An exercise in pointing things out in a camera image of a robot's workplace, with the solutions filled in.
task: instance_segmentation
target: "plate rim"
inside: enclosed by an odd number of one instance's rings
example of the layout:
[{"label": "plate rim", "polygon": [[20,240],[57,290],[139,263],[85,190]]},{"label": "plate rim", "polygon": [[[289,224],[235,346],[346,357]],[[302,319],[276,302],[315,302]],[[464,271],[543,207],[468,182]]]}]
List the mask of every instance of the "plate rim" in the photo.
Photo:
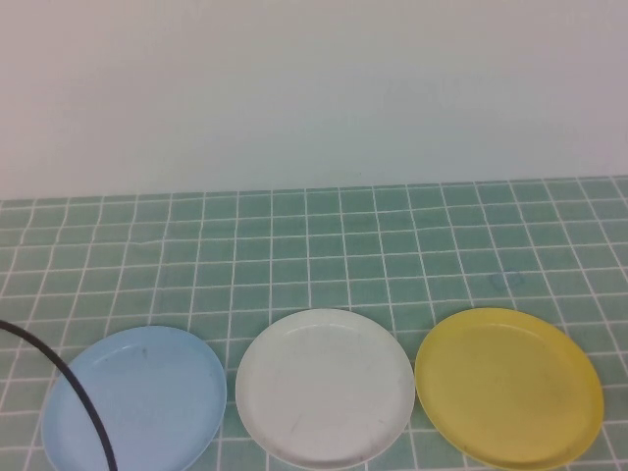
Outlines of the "plate rim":
[{"label": "plate rim", "polygon": [[[242,369],[242,364],[245,363],[245,359],[247,358],[247,354],[249,354],[249,352],[251,352],[251,347],[257,343],[258,341],[261,343],[263,341],[265,341],[265,338],[268,336],[272,336],[274,334],[275,331],[280,330],[282,328],[282,325],[286,322],[289,322],[289,319],[294,319],[293,316],[297,316],[297,317],[310,317],[310,316],[315,316],[315,315],[320,315],[321,312],[326,312],[335,316],[341,316],[341,317],[345,317],[345,318],[351,318],[351,319],[358,319],[359,322],[363,322],[364,325],[367,326],[371,326],[373,331],[372,332],[376,332],[379,334],[385,334],[387,336],[387,339],[390,339],[391,341],[391,345],[394,345],[394,348],[397,349],[397,352],[401,353],[401,357],[405,359],[404,364],[407,365],[407,372],[409,374],[408,379],[412,378],[411,384],[412,384],[412,388],[408,389],[409,391],[411,390],[411,393],[408,394],[408,410],[407,410],[407,420],[403,423],[403,427],[400,427],[399,431],[395,431],[392,435],[391,438],[386,441],[385,443],[383,443],[381,446],[378,447],[377,452],[373,453],[373,454],[369,454],[366,457],[363,457],[359,460],[355,460],[352,461],[350,463],[344,464],[341,467],[338,467],[336,464],[329,464],[326,465],[325,463],[321,463],[321,464],[314,464],[311,462],[308,463],[299,463],[299,462],[295,462],[292,460],[289,460],[283,456],[277,455],[277,452],[275,450],[269,449],[269,447],[267,446],[267,444],[265,443],[265,441],[263,440],[263,438],[259,438],[256,437],[257,434],[251,434],[251,430],[249,427],[247,427],[247,424],[245,423],[245,414],[242,414],[240,411],[242,409],[241,405],[243,404],[243,392],[242,391],[242,385],[241,382],[243,381],[242,376],[240,375],[240,371],[245,371],[244,369]],[[325,322],[325,321],[321,321],[322,325],[329,325],[329,322]],[[293,314],[289,314],[286,317],[280,319],[279,321],[271,324],[269,327],[267,327],[264,331],[262,331],[262,333],[257,336],[255,338],[255,340],[251,343],[251,345],[248,347],[248,349],[246,350],[246,352],[244,353],[244,355],[242,356],[242,359],[240,361],[240,365],[237,368],[237,374],[235,377],[235,406],[237,408],[237,412],[238,415],[240,417],[240,420],[242,422],[242,425],[244,426],[244,428],[246,429],[246,432],[248,433],[248,435],[262,448],[264,449],[267,453],[269,453],[271,456],[276,457],[277,459],[281,460],[282,462],[286,462],[290,465],[299,467],[299,468],[303,468],[303,469],[345,469],[345,468],[350,468],[353,466],[357,466],[359,464],[365,463],[366,461],[373,459],[374,457],[382,454],[384,451],[386,451],[392,444],[394,444],[394,442],[396,442],[396,440],[401,436],[401,434],[403,433],[403,431],[405,430],[405,428],[407,427],[407,424],[410,421],[411,415],[412,415],[412,411],[414,409],[414,402],[415,402],[415,397],[416,397],[416,393],[415,393],[415,389],[414,389],[414,380],[413,380],[413,371],[412,371],[412,366],[410,364],[410,360],[407,357],[405,351],[403,350],[403,348],[401,347],[400,343],[396,340],[396,338],[388,331],[386,330],[384,327],[382,327],[381,325],[379,325],[377,322],[373,321],[372,319],[369,319],[368,317],[362,316],[360,314],[351,312],[351,311],[347,311],[347,310],[343,310],[343,309],[334,309],[334,308],[315,308],[315,309],[306,309],[303,311],[298,311],[295,312]]]},{"label": "plate rim", "polygon": [[[199,344],[199,346],[200,346],[200,343],[202,343],[203,345],[205,345],[209,349],[209,352],[211,352],[210,356],[212,357],[212,361],[216,361],[218,366],[220,367],[220,371],[222,371],[222,375],[219,376],[220,380],[222,380],[222,381],[220,381],[221,399],[222,399],[221,400],[221,404],[220,404],[220,408],[219,408],[219,410],[221,410],[221,413],[219,414],[220,420],[218,421],[218,425],[215,427],[215,430],[214,430],[213,434],[211,434],[211,437],[209,438],[207,443],[193,457],[193,459],[191,459],[189,461],[188,464],[186,464],[183,468],[181,468],[181,471],[185,471],[186,469],[188,469],[192,464],[194,464],[198,460],[198,458],[205,452],[207,447],[212,443],[212,441],[216,437],[216,434],[220,430],[221,424],[223,423],[223,420],[224,420],[224,417],[225,417],[225,411],[227,409],[227,395],[228,395],[228,391],[227,391],[227,376],[226,376],[226,373],[225,373],[225,368],[224,368],[223,364],[221,363],[220,358],[218,358],[218,355],[216,354],[216,352],[214,351],[214,349],[211,346],[209,346],[205,341],[201,340],[199,337],[197,337],[194,334],[190,333],[189,331],[186,331],[186,330],[183,330],[183,329],[177,329],[175,327],[168,327],[168,326],[140,326],[140,327],[133,327],[133,328],[130,328],[130,329],[124,329],[122,331],[118,331],[118,332],[116,332],[116,333],[114,333],[114,334],[112,334],[110,336],[107,336],[107,337],[105,337],[105,338],[103,338],[103,339],[93,343],[92,345],[88,346],[85,350],[83,350],[81,353],[79,353],[71,362],[69,362],[68,366],[72,369],[73,365],[75,365],[76,363],[80,364],[82,361],[85,361],[86,357],[88,357],[90,354],[93,354],[94,351],[97,351],[99,348],[102,348],[103,344],[106,344],[107,342],[112,341],[110,339],[112,339],[112,338],[120,338],[120,337],[124,337],[124,336],[130,336],[130,335],[135,334],[137,331],[144,331],[144,332],[148,332],[148,331],[152,331],[152,332],[157,332],[157,331],[166,332],[166,331],[170,331],[170,332],[176,332],[178,336],[188,337],[190,340],[192,340],[192,341],[196,342],[197,344]],[[73,369],[73,373],[75,373],[75,375],[78,377],[78,380],[80,381],[80,378],[79,378],[80,373],[77,374],[74,371],[74,369]],[[41,445],[43,447],[44,454],[46,455],[46,459],[48,460],[48,462],[50,463],[50,465],[52,466],[52,468],[55,471],[63,471],[63,468],[60,468],[57,465],[57,464],[63,464],[63,463],[56,463],[55,460],[53,460],[51,458],[50,453],[48,452],[48,446],[46,446],[45,436],[47,434],[44,431],[49,429],[49,427],[50,427],[50,426],[46,427],[45,424],[50,420],[48,418],[48,414],[49,414],[49,411],[50,411],[51,399],[53,398],[54,392],[57,390],[57,388],[59,388],[61,380],[64,380],[64,379],[67,382],[67,379],[63,375],[58,375],[55,378],[54,385],[50,389],[48,394],[46,395],[44,403],[43,403],[43,406],[41,408],[42,412],[41,412],[41,420],[40,420],[40,426],[39,426],[39,436],[41,438]]]},{"label": "plate rim", "polygon": [[[582,357],[586,360],[588,364],[588,368],[591,370],[591,372],[593,372],[593,376],[597,380],[595,384],[595,391],[599,396],[600,408],[595,411],[595,415],[598,416],[599,420],[597,420],[596,426],[592,428],[591,434],[588,436],[588,440],[586,440],[582,446],[575,448],[573,451],[571,451],[571,453],[566,453],[564,455],[561,455],[558,459],[556,459],[552,463],[545,463],[542,468],[539,468],[538,466],[535,466],[535,465],[522,465],[522,466],[504,468],[500,466],[500,463],[491,462],[482,457],[475,456],[472,453],[470,453],[468,450],[465,450],[464,444],[458,443],[456,440],[453,440],[450,436],[448,436],[445,432],[443,432],[442,428],[439,425],[437,425],[439,421],[435,421],[433,418],[433,415],[430,415],[428,408],[426,408],[424,405],[424,400],[421,398],[421,387],[419,386],[419,370],[420,370],[419,365],[421,363],[421,360],[420,360],[421,353],[425,352],[426,348],[429,347],[429,342],[427,342],[427,340],[429,339],[430,336],[434,338],[433,336],[434,332],[441,331],[442,329],[447,329],[448,325],[450,325],[451,323],[457,322],[461,317],[472,315],[474,312],[478,312],[478,311],[481,311],[481,312],[492,311],[495,313],[498,313],[498,312],[507,313],[507,315],[509,316],[515,316],[515,317],[519,317],[520,319],[525,319],[527,321],[537,323],[539,326],[542,326],[543,329],[554,330],[556,333],[560,334],[565,340],[567,340],[573,347],[575,347],[578,354],[582,355]],[[578,458],[584,452],[586,452],[587,449],[589,449],[591,445],[594,443],[594,441],[596,440],[596,438],[598,437],[598,434],[600,433],[602,429],[603,415],[604,415],[604,400],[603,400],[602,383],[600,381],[600,376],[598,375],[596,368],[594,367],[593,363],[591,362],[591,360],[589,359],[585,351],[580,347],[580,345],[578,345],[578,343],[576,343],[572,338],[570,338],[566,333],[558,329],[556,326],[536,316],[527,314],[525,312],[517,311],[515,309],[507,309],[507,308],[502,308],[502,307],[476,307],[476,308],[465,309],[465,310],[456,312],[446,317],[445,319],[441,320],[436,326],[434,326],[430,330],[428,335],[425,336],[425,338],[421,342],[421,345],[419,346],[419,349],[416,354],[415,362],[414,362],[414,379],[415,379],[415,384],[416,384],[417,396],[419,398],[421,408],[427,415],[430,422],[434,425],[438,433],[442,437],[444,437],[448,443],[453,445],[461,453],[466,454],[481,463],[495,467],[496,469],[507,469],[507,470],[513,470],[513,471],[540,471],[540,470],[553,469],[556,467],[563,466],[565,464],[572,462],[574,459]]]}]

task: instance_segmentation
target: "tile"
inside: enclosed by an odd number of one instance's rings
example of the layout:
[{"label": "tile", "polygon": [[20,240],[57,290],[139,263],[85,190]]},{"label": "tile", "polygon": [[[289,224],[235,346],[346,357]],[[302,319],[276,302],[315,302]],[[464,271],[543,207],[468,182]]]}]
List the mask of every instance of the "tile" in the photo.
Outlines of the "tile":
[{"label": "tile", "polygon": [[342,307],[348,305],[346,282],[315,283],[311,286],[312,307]]},{"label": "tile", "polygon": [[378,230],[375,214],[343,214],[342,223],[346,234],[376,233]]},{"label": "tile", "polygon": [[408,195],[405,188],[376,189],[374,194],[378,211],[408,209]]},{"label": "tile", "polygon": [[579,268],[578,260],[571,247],[539,248],[537,254],[544,270],[577,270]]},{"label": "tile", "polygon": [[310,279],[314,282],[345,280],[346,271],[344,263],[343,258],[321,258],[310,260]]},{"label": "tile", "polygon": [[456,252],[425,253],[423,254],[423,266],[427,276],[462,273]]}]

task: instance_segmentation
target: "yellow plate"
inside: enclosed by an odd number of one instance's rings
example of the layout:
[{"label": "yellow plate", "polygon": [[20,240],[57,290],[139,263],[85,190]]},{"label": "yellow plate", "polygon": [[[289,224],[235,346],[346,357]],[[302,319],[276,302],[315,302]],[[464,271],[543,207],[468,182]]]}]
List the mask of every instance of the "yellow plate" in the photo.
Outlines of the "yellow plate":
[{"label": "yellow plate", "polygon": [[419,348],[415,380],[439,432],[497,468],[561,466],[602,426],[602,387],[587,355],[554,326],[509,309],[440,322]]}]

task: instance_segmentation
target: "white plate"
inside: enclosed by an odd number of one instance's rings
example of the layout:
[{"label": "white plate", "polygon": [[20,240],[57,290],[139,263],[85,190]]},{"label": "white plate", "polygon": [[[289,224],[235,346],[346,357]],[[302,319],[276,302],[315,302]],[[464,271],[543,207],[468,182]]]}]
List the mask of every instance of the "white plate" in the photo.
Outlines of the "white plate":
[{"label": "white plate", "polygon": [[354,466],[407,425],[414,376],[405,352],[375,322],[336,309],[292,314],[244,354],[235,401],[264,449],[296,466]]}]

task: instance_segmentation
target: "green tile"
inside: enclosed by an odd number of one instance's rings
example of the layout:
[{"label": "green tile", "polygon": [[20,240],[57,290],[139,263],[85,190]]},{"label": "green tile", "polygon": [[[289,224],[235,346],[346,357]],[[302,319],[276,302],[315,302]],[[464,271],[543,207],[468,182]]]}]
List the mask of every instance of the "green tile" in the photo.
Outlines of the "green tile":
[{"label": "green tile", "polygon": [[125,258],[125,265],[158,264],[160,259],[161,259],[161,242],[130,243],[127,248],[127,257]]},{"label": "green tile", "polygon": [[344,256],[341,235],[310,237],[310,257]]},{"label": "green tile", "polygon": [[417,209],[412,214],[417,229],[449,227],[449,218],[444,208]]},{"label": "green tile", "polygon": [[305,214],[305,195],[303,193],[275,194],[273,196],[274,216],[296,216]]},{"label": "green tile", "polygon": [[495,273],[500,271],[497,256],[493,250],[472,250],[460,252],[464,273]]},{"label": "green tile", "polygon": [[237,237],[268,237],[271,218],[242,219],[237,222]]},{"label": "green tile", "polygon": [[86,346],[105,337],[105,319],[73,319],[68,330],[64,346]]},{"label": "green tile", "polygon": [[364,213],[373,212],[373,191],[350,190],[340,192],[340,202],[343,213]]},{"label": "green tile", "polygon": [[312,307],[342,307],[348,305],[346,282],[314,283]]},{"label": "green tile", "polygon": [[[77,296],[77,303],[73,317],[85,318],[85,317],[102,317],[108,316],[111,312],[111,306],[114,302],[114,293],[112,292],[99,292],[90,294],[79,294]],[[150,309],[150,301],[146,307],[146,312]]]},{"label": "green tile", "polygon": [[587,270],[585,273],[595,294],[628,291],[628,283],[621,270]]},{"label": "green tile", "polygon": [[307,284],[273,285],[273,307],[309,305]]},{"label": "green tile", "polygon": [[14,272],[45,270],[52,247],[19,247],[13,264]]},{"label": "green tile", "polygon": [[548,189],[556,201],[586,198],[577,182],[548,182]]},{"label": "green tile", "polygon": [[522,226],[496,226],[491,228],[497,248],[527,247],[530,240]]},{"label": "green tile", "polygon": [[521,204],[521,214],[526,223],[553,223],[558,221],[558,215],[551,203]]},{"label": "green tile", "polygon": [[560,316],[551,298],[517,298],[517,309],[543,319],[551,324],[559,324]]},{"label": "green tile", "polygon": [[434,327],[432,309],[427,302],[394,305],[392,315],[398,331],[427,330]]},{"label": "green tile", "polygon": [[410,435],[401,434],[386,451],[369,461],[369,469],[373,471],[414,469]]},{"label": "green tile", "polygon": [[67,272],[49,272],[43,283],[43,288],[41,289],[41,292],[44,294],[77,292],[79,290],[81,275],[82,270],[72,270]]},{"label": "green tile", "polygon": [[337,192],[307,193],[308,214],[333,214],[339,211],[340,203]]},{"label": "green tile", "polygon": [[376,189],[375,202],[378,211],[408,209],[408,195],[405,188]]},{"label": "green tile", "polygon": [[273,236],[305,236],[305,218],[295,216],[273,219]]},{"label": "green tile", "polygon": [[346,271],[343,258],[321,258],[310,260],[310,279],[314,282],[344,280]]},{"label": "green tile", "polygon": [[381,231],[412,231],[412,216],[409,211],[379,213]]},{"label": "green tile", "polygon": [[171,221],[197,221],[203,217],[203,201],[190,199],[188,201],[173,201],[170,210]]},{"label": "green tile", "polygon": [[514,201],[509,184],[479,184],[478,192],[484,204]]},{"label": "green tile", "polygon": [[436,208],[445,206],[439,187],[409,188],[412,208]]},{"label": "green tile", "polygon": [[0,297],[0,317],[5,321],[22,321],[28,319],[34,296],[28,297]]},{"label": "green tile", "polygon": [[230,286],[233,271],[234,266],[231,263],[199,264],[196,267],[196,285],[198,287]]},{"label": "green tile", "polygon": [[205,199],[205,219],[228,219],[235,216],[236,199],[234,197]]},{"label": "green tile", "polygon": [[224,442],[222,446],[222,471],[264,471],[266,453],[253,440]]},{"label": "green tile", "polygon": [[352,233],[376,233],[377,218],[375,214],[343,214],[344,232]]},{"label": "green tile", "polygon": [[307,230],[313,235],[341,234],[342,222],[340,215],[309,216],[307,218]]},{"label": "green tile", "polygon": [[458,275],[461,273],[460,262],[456,252],[425,253],[423,255],[425,274]]},{"label": "green tile", "polygon": [[236,236],[236,220],[203,221],[200,228],[201,238],[234,238]]},{"label": "green tile", "polygon": [[421,259],[417,254],[386,255],[385,260],[386,272],[390,278],[423,275]]},{"label": "green tile", "polygon": [[118,267],[122,265],[125,246],[122,243],[93,245],[89,251],[88,268]]},{"label": "green tile", "polygon": [[153,303],[155,314],[177,314],[189,312],[192,290],[189,288],[157,289]]},{"label": "green tile", "polygon": [[621,197],[612,180],[584,180],[580,184],[590,199]]},{"label": "green tile", "polygon": [[349,289],[353,305],[389,302],[388,290],[384,280],[350,282]]},{"label": "green tile", "polygon": [[[367,238],[366,235],[364,235],[364,237],[365,238],[363,238],[363,240],[366,242],[364,244],[365,246],[362,247],[362,250],[364,251],[364,253],[367,253],[367,252],[379,253],[380,252],[379,244],[378,245],[375,244],[375,239],[373,237]],[[382,248],[385,254],[411,253],[411,252],[416,252],[418,250],[416,246],[416,234],[414,231],[400,232],[400,233],[384,233],[384,234],[381,234],[381,238],[382,238]],[[446,239],[441,240],[441,243],[445,244]],[[427,250],[425,247],[423,247],[423,245],[421,245],[421,248],[423,250]],[[360,252],[359,247],[354,247],[353,250],[356,252]],[[348,245],[347,245],[346,251],[347,251],[347,255],[355,254],[349,250]]]},{"label": "green tile", "polygon": [[161,241],[166,233],[166,223],[142,223],[133,224],[131,227],[132,242]]},{"label": "green tile", "polygon": [[379,255],[370,257],[348,257],[346,265],[349,278],[359,280],[365,278],[383,278],[384,263]]},{"label": "green tile", "polygon": [[234,283],[236,285],[270,283],[270,274],[270,262],[236,262]]},{"label": "green tile", "polygon": [[617,201],[592,201],[596,216],[599,219],[627,219],[628,206],[621,200]]},{"label": "green tile", "polygon": [[159,272],[159,288],[191,287],[194,284],[194,264],[163,265]]},{"label": "green tile", "polygon": [[136,223],[159,223],[168,220],[169,201],[137,203]]},{"label": "green tile", "polygon": [[200,242],[199,262],[231,262],[234,259],[233,240],[202,240]]},{"label": "green tile", "polygon": [[153,291],[122,291],[118,293],[113,308],[114,316],[148,314],[153,299]]},{"label": "green tile", "polygon": [[273,258],[305,258],[307,257],[307,244],[305,237],[274,238]]},{"label": "green tile", "polygon": [[0,229],[22,229],[30,220],[30,209],[3,209],[0,211]]},{"label": "green tile", "polygon": [[[75,296],[73,294],[67,296],[40,296],[32,317],[33,319],[65,319],[70,315],[74,302]],[[2,304],[3,302],[0,300],[2,318],[10,320],[7,318]]]},{"label": "green tile", "polygon": [[269,217],[271,215],[270,195],[241,196],[237,214],[241,218]]},{"label": "green tile", "polygon": [[487,222],[492,225],[521,224],[521,215],[516,204],[496,204],[485,206]]},{"label": "green tile", "polygon": [[120,281],[120,289],[154,288],[158,267],[126,267]]},{"label": "green tile", "polygon": [[606,432],[617,459],[628,459],[628,424],[608,424]]},{"label": "green tile", "polygon": [[579,268],[578,260],[571,247],[539,248],[539,260],[544,270],[575,270]]},{"label": "green tile", "polygon": [[[2,433],[0,433],[0,448],[7,446],[24,446],[25,444],[30,445],[32,436],[35,433],[38,416],[38,413],[0,415],[0,430],[2,431]],[[11,461],[19,460],[15,457],[11,457]]]},{"label": "green tile", "polygon": [[628,221],[607,221],[602,226],[610,242],[628,242]]},{"label": "green tile", "polygon": [[596,219],[586,201],[556,203],[562,221],[591,221]]},{"label": "green tile", "polygon": [[512,189],[519,202],[548,201],[550,195],[543,183],[513,183]]},{"label": "green tile", "polygon": [[532,242],[544,245],[568,245],[567,235],[560,224],[531,224],[528,226]]},{"label": "green tile", "polygon": [[600,296],[598,302],[600,303],[604,316],[609,321],[625,321],[628,317],[626,315],[628,295],[617,294],[612,296]]},{"label": "green tile", "polygon": [[554,295],[590,294],[587,281],[581,272],[547,273],[548,283]]},{"label": "green tile", "polygon": [[232,339],[251,339],[268,327],[268,310],[234,312],[232,314]]},{"label": "green tile", "polygon": [[590,356],[589,359],[596,368],[603,386],[628,383],[624,365],[616,354]]},{"label": "green tile", "polygon": [[12,273],[4,286],[4,294],[7,296],[37,294],[43,275],[43,272]]},{"label": "green tile", "polygon": [[556,299],[565,322],[596,322],[602,320],[592,297],[559,297]]},{"label": "green tile", "polygon": [[120,272],[120,268],[86,270],[82,277],[80,291],[113,291],[118,285]]},{"label": "green tile", "polygon": [[[493,247],[488,228],[455,228],[453,231],[458,248],[461,250]],[[428,250],[423,246],[423,242],[421,242],[421,249]]]},{"label": "green tile", "polygon": [[615,351],[605,324],[572,325],[569,326],[569,336],[588,353]]},{"label": "green tile", "polygon": [[462,277],[428,279],[430,295],[434,300],[466,299],[467,288]]},{"label": "green tile", "polygon": [[194,291],[193,312],[228,311],[231,303],[230,288],[197,288]]},{"label": "green tile", "polygon": [[32,213],[30,227],[58,228],[66,217],[66,208],[37,208]]},{"label": "green tile", "polygon": [[2,407],[3,412],[40,409],[46,396],[48,383],[48,380],[9,383]]},{"label": "green tile", "polygon": [[264,260],[269,258],[271,254],[271,240],[269,238],[243,239],[238,240],[235,244],[236,260]]},{"label": "green tile", "polygon": [[415,432],[413,436],[421,469],[463,466],[460,451],[450,445],[438,432]]},{"label": "green tile", "polygon": [[234,287],[233,309],[268,309],[270,286]]},{"label": "green tile", "polygon": [[228,328],[228,314],[193,315],[189,323],[190,333],[202,340],[226,339]]}]

